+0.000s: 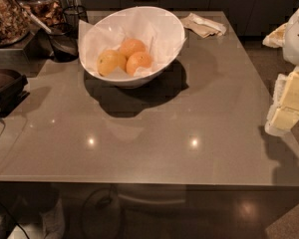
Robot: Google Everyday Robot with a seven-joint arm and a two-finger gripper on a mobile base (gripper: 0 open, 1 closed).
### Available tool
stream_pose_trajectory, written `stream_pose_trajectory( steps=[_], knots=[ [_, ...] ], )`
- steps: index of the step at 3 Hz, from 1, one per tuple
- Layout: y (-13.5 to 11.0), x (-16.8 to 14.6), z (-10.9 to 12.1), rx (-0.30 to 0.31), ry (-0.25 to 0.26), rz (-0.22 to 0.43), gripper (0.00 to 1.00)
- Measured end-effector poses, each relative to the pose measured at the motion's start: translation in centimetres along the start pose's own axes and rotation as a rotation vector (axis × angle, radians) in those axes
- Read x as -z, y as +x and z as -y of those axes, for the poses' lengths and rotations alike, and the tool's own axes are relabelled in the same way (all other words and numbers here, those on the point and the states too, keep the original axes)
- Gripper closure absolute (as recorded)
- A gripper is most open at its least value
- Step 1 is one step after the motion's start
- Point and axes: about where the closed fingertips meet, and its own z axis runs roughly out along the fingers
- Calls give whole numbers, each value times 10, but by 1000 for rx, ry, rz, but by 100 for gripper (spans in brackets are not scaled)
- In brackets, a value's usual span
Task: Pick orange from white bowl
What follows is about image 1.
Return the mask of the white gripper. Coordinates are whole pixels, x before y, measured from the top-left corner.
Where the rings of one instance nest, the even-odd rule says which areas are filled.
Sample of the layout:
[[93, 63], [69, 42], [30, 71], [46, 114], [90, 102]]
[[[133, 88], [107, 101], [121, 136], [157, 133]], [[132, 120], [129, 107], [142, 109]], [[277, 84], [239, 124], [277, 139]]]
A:
[[283, 136], [299, 121], [299, 8], [288, 23], [280, 25], [262, 41], [264, 46], [283, 46], [285, 61], [297, 66], [288, 76], [279, 74], [273, 92], [273, 104], [269, 108], [265, 131]]

